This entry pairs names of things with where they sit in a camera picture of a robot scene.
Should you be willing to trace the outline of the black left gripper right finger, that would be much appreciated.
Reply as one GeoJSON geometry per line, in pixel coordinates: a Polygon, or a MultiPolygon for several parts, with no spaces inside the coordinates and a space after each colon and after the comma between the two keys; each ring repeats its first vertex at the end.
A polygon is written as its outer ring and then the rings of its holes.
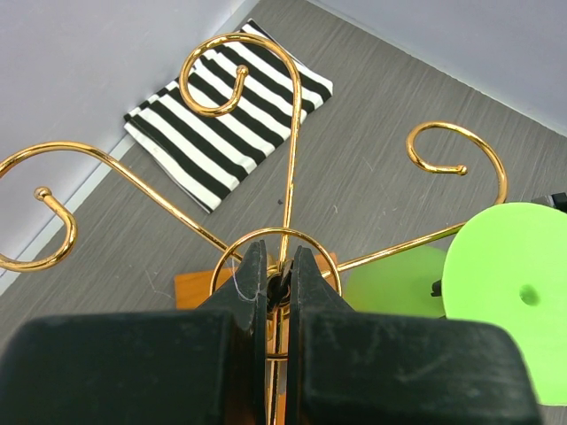
{"type": "Polygon", "coordinates": [[[522,356],[501,328],[358,313],[313,253],[291,270],[290,424],[539,424],[522,356]]]}

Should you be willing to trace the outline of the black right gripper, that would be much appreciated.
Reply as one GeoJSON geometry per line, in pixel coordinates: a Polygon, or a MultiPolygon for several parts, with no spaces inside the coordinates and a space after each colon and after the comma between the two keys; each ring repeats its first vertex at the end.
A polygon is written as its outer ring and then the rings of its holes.
{"type": "Polygon", "coordinates": [[[567,207],[567,194],[565,192],[559,192],[536,197],[532,200],[532,203],[548,207],[567,207]]]}

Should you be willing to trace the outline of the green plastic wine glass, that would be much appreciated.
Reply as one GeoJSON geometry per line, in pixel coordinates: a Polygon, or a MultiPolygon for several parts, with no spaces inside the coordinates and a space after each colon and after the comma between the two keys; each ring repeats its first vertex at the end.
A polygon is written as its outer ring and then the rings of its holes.
{"type": "Polygon", "coordinates": [[[429,244],[356,267],[355,310],[481,321],[516,342],[544,406],[566,403],[566,214],[509,203],[470,219],[447,251],[429,244]]]}

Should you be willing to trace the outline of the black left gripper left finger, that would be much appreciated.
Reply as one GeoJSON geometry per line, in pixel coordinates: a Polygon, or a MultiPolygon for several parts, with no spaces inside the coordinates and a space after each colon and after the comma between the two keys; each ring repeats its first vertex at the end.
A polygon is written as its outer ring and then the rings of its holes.
{"type": "Polygon", "coordinates": [[[37,318],[1,358],[4,424],[262,424],[267,253],[193,310],[37,318]]]}

